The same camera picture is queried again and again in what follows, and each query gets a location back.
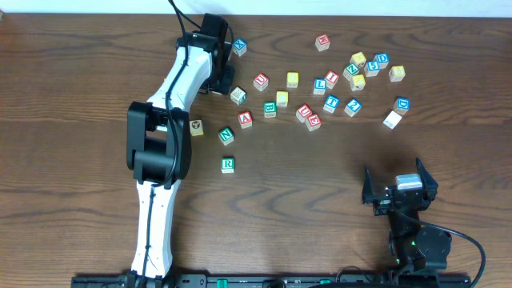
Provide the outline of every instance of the wooden table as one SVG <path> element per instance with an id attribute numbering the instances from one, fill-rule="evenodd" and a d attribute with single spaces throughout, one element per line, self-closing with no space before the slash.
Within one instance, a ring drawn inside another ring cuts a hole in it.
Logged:
<path id="1" fill-rule="evenodd" d="M 226 17 L 249 50 L 231 64 L 242 106 L 199 95 L 191 119 L 190 172 L 176 197 L 174 264 L 211 273 L 383 269 L 388 224 L 361 204 L 363 167 L 392 184 L 420 157 L 438 181 L 421 218 L 460 230 L 486 248 L 479 287 L 508 287 L 512 256 L 512 20 L 472 18 Z M 69 286 L 76 274 L 118 274 L 136 247 L 138 195 L 126 168 L 126 112 L 162 84 L 180 35 L 168 15 L 7 14 L 0 22 L 0 286 Z M 331 46 L 317 52 L 315 36 Z M 387 71 L 350 91 L 328 114 L 314 78 L 342 72 L 350 56 L 387 52 L 407 76 Z M 262 104 L 298 71 L 290 104 L 264 118 Z M 259 72 L 270 78 L 262 93 Z M 412 110 L 390 130 L 382 121 L 398 96 Z M 356 97 L 362 110 L 342 111 Z M 309 132 L 295 118 L 308 103 L 323 120 Z M 241 130 L 237 114 L 254 125 Z M 224 146 L 219 129 L 230 126 Z M 222 156 L 236 172 L 221 174 Z M 472 277 L 477 249 L 454 238 L 449 271 Z"/>

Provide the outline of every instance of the white background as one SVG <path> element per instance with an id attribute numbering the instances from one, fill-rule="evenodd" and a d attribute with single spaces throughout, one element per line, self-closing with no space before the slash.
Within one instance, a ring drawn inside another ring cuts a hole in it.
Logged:
<path id="1" fill-rule="evenodd" d="M 186 14 L 512 17 L 512 0 L 175 0 Z M 4 12 L 171 14 L 167 0 L 0 0 Z"/>

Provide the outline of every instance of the letter on block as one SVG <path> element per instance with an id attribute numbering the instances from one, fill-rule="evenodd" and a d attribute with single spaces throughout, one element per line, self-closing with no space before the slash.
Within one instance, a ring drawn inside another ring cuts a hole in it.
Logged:
<path id="1" fill-rule="evenodd" d="M 238 115 L 238 120 L 240 121 L 242 129 L 249 128 L 253 125 L 253 118 L 250 116 L 249 111 L 240 113 Z"/>
<path id="2" fill-rule="evenodd" d="M 327 96 L 326 103 L 323 105 L 323 109 L 327 112 L 333 113 L 334 110 L 336 110 L 336 107 L 338 107 L 339 99 L 336 98 L 333 95 Z"/>
<path id="3" fill-rule="evenodd" d="M 275 117 L 276 113 L 278 112 L 278 107 L 276 106 L 275 102 L 265 102 L 263 105 L 263 110 L 265 113 L 265 118 L 272 118 Z"/>
<path id="4" fill-rule="evenodd" d="M 221 163 L 221 171 L 223 173 L 234 173 L 234 159 L 223 158 Z"/>
<path id="5" fill-rule="evenodd" d="M 406 70 L 403 66 L 393 66 L 390 70 L 390 80 L 392 82 L 401 81 L 406 76 Z"/>
<path id="6" fill-rule="evenodd" d="M 218 137 L 221 139 L 222 144 L 224 144 L 224 146 L 234 141 L 234 134 L 230 128 L 225 128 L 224 130 L 220 131 L 218 133 Z"/>
<path id="7" fill-rule="evenodd" d="M 263 73 L 258 74 L 254 79 L 254 87 L 256 89 L 263 91 L 269 85 L 269 79 Z"/>
<path id="8" fill-rule="evenodd" d="M 398 98 L 397 101 L 394 102 L 393 110 L 394 112 L 404 115 L 409 111 L 410 108 L 410 102 L 407 98 Z"/>
<path id="9" fill-rule="evenodd" d="M 398 113 L 396 113 L 394 111 L 391 111 L 391 113 L 389 115 L 387 115 L 387 117 L 383 123 L 384 123 L 384 125 L 393 129 L 400 122 L 400 120 L 402 120 L 402 116 L 400 116 Z"/>
<path id="10" fill-rule="evenodd" d="M 347 113 L 349 116 L 353 117 L 360 111 L 361 107 L 362 107 L 361 103 L 359 103 L 358 100 L 353 98 L 352 100 L 350 100 L 350 102 L 348 102 L 348 104 L 346 104 L 345 113 Z"/>
<path id="11" fill-rule="evenodd" d="M 352 77 L 357 74 L 359 74 L 359 68 L 354 64 L 348 65 L 343 71 L 343 77 L 348 81 L 352 80 Z"/>
<path id="12" fill-rule="evenodd" d="M 286 87 L 287 88 L 297 88 L 298 87 L 298 73 L 297 72 L 288 72 L 286 76 Z"/>
<path id="13" fill-rule="evenodd" d="M 313 114 L 306 119 L 306 126 L 307 129 L 309 129 L 310 131 L 320 128 L 321 124 L 322 120 L 320 119 L 318 114 Z"/>
<path id="14" fill-rule="evenodd" d="M 365 75 L 367 77 L 377 76 L 380 68 L 378 68 L 378 63 L 376 61 L 368 61 L 365 65 Z"/>
<path id="15" fill-rule="evenodd" d="M 288 92 L 278 91 L 275 95 L 275 102 L 278 107 L 288 106 Z"/>
<path id="16" fill-rule="evenodd" d="M 326 75 L 327 88 L 333 89 L 336 82 L 339 80 L 339 75 L 333 71 L 329 71 Z"/>
<path id="17" fill-rule="evenodd" d="M 350 88 L 352 91 L 362 90 L 366 85 L 365 77 L 362 75 L 355 75 L 350 80 Z"/>
<path id="18" fill-rule="evenodd" d="M 236 87 L 233 92 L 231 92 L 231 100 L 237 105 L 241 105 L 246 100 L 246 96 L 247 93 L 240 87 Z"/>
<path id="19" fill-rule="evenodd" d="M 233 43 L 233 52 L 239 57 L 242 56 L 245 52 L 247 52 L 247 43 L 238 38 L 237 41 Z"/>
<path id="20" fill-rule="evenodd" d="M 330 39 L 327 34 L 320 35 L 317 37 L 317 41 L 314 43 L 318 51 L 324 51 L 329 49 Z"/>
<path id="21" fill-rule="evenodd" d="M 390 58 L 387 57 L 387 53 L 379 53 L 375 55 L 374 61 L 377 61 L 378 68 L 384 69 L 390 63 Z"/>
<path id="22" fill-rule="evenodd" d="M 350 63 L 356 65 L 359 69 L 361 69 L 366 64 L 366 57 L 362 52 L 357 52 L 350 58 Z"/>
<path id="23" fill-rule="evenodd" d="M 327 81 L 325 79 L 317 78 L 314 80 L 313 94 L 324 95 L 327 90 Z"/>
<path id="24" fill-rule="evenodd" d="M 203 135 L 204 132 L 202 131 L 202 121 L 201 120 L 193 120 L 189 122 L 190 124 L 190 134 L 192 136 L 199 136 Z"/>
<path id="25" fill-rule="evenodd" d="M 297 116 L 297 119 L 300 120 L 300 122 L 304 123 L 306 118 L 312 115 L 312 113 L 313 111 L 311 110 L 311 108 L 307 104 L 304 104 L 297 109 L 297 113 L 295 113 L 295 116 Z"/>

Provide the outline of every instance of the toy block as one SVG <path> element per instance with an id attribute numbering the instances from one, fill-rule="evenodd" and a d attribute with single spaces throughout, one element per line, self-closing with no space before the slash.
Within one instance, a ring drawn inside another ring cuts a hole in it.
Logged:
<path id="1" fill-rule="evenodd" d="M 234 158 L 223 158 L 221 162 L 223 173 L 234 173 Z"/>
<path id="2" fill-rule="evenodd" d="M 306 126 L 307 129 L 309 129 L 310 131 L 320 128 L 321 124 L 322 120 L 320 119 L 318 114 L 313 114 L 306 119 Z"/>
<path id="3" fill-rule="evenodd" d="M 238 38 L 237 41 L 233 43 L 233 52 L 241 57 L 245 52 L 247 52 L 247 43 Z"/>
<path id="4" fill-rule="evenodd" d="M 324 51 L 329 49 L 330 39 L 327 34 L 320 35 L 317 37 L 314 45 L 317 47 L 318 51 Z"/>
<path id="5" fill-rule="evenodd" d="M 409 99 L 399 97 L 397 99 L 397 101 L 394 102 L 393 111 L 398 114 L 404 115 L 405 113 L 407 113 L 407 111 L 409 111 L 409 108 L 410 108 Z"/>
<path id="6" fill-rule="evenodd" d="M 367 77 L 377 76 L 380 68 L 378 68 L 378 63 L 376 61 L 368 61 L 365 65 L 365 75 Z"/>
<path id="7" fill-rule="evenodd" d="M 275 95 L 275 102 L 278 107 L 288 106 L 288 92 L 278 91 Z"/>
<path id="8" fill-rule="evenodd" d="M 343 71 L 343 77 L 348 81 L 352 80 L 352 77 L 357 74 L 359 74 L 359 68 L 354 64 L 348 65 Z"/>
<path id="9" fill-rule="evenodd" d="M 329 71 L 327 72 L 325 80 L 327 81 L 327 88 L 333 89 L 334 85 L 336 85 L 339 80 L 339 75 L 333 71 Z"/>
<path id="10" fill-rule="evenodd" d="M 265 112 L 265 118 L 275 117 L 276 113 L 278 112 L 278 107 L 275 102 L 265 102 L 263 109 Z"/>
<path id="11" fill-rule="evenodd" d="M 256 78 L 254 79 L 254 87 L 256 89 L 261 91 L 264 91 L 264 89 L 269 85 L 269 79 L 267 76 L 265 76 L 263 73 L 258 74 Z"/>
<path id="12" fill-rule="evenodd" d="M 247 93 L 242 90 L 240 87 L 236 87 L 233 92 L 231 92 L 231 100 L 236 105 L 241 105 L 247 98 Z"/>
<path id="13" fill-rule="evenodd" d="M 345 113 L 353 117 L 360 111 L 361 107 L 362 104 L 355 98 L 352 98 L 352 100 L 350 100 L 345 106 Z"/>
<path id="14" fill-rule="evenodd" d="M 242 129 L 249 128 L 253 125 L 253 118 L 250 116 L 249 111 L 240 113 L 238 115 L 238 120 L 240 121 Z"/>
<path id="15" fill-rule="evenodd" d="M 312 114 L 313 111 L 311 110 L 311 108 L 307 104 L 304 104 L 297 109 L 297 113 L 295 113 L 295 116 L 297 117 L 298 120 L 300 120 L 300 122 L 304 123 L 306 118 L 308 118 Z"/>
<path id="16" fill-rule="evenodd" d="M 366 57 L 362 52 L 357 52 L 350 58 L 350 63 L 356 65 L 359 69 L 361 69 L 366 64 Z"/>
<path id="17" fill-rule="evenodd" d="M 287 88 L 297 88 L 298 87 L 298 73 L 297 72 L 288 72 L 286 76 L 286 87 Z"/>
<path id="18" fill-rule="evenodd" d="M 190 124 L 190 134 L 192 136 L 203 135 L 204 132 L 202 130 L 202 121 L 201 120 L 193 120 L 189 122 Z"/>
<path id="19" fill-rule="evenodd" d="M 391 111 L 391 113 L 389 115 L 387 115 L 387 117 L 383 123 L 384 123 L 384 125 L 393 129 L 400 122 L 400 120 L 402 120 L 402 116 L 400 116 L 398 113 L 396 113 L 394 111 Z"/>
<path id="20" fill-rule="evenodd" d="M 406 76 L 406 70 L 403 66 L 393 66 L 390 70 L 390 80 L 392 82 L 401 81 Z"/>
<path id="21" fill-rule="evenodd" d="M 362 90 L 366 85 L 365 77 L 362 75 L 355 75 L 350 80 L 350 88 L 352 91 Z"/>
<path id="22" fill-rule="evenodd" d="M 378 68 L 384 69 L 390 63 L 390 58 L 387 57 L 387 53 L 379 53 L 375 55 L 374 61 L 377 61 Z"/>
<path id="23" fill-rule="evenodd" d="M 221 139 L 222 144 L 224 144 L 224 146 L 234 141 L 234 134 L 230 128 L 224 128 L 224 130 L 218 133 L 218 137 Z"/>
<path id="24" fill-rule="evenodd" d="M 327 96 L 326 103 L 323 105 L 323 109 L 327 112 L 333 113 L 334 110 L 336 110 L 336 107 L 338 107 L 339 99 L 336 98 L 333 95 Z"/>
<path id="25" fill-rule="evenodd" d="M 317 78 L 314 80 L 313 94 L 324 95 L 327 90 L 327 81 L 325 79 Z"/>

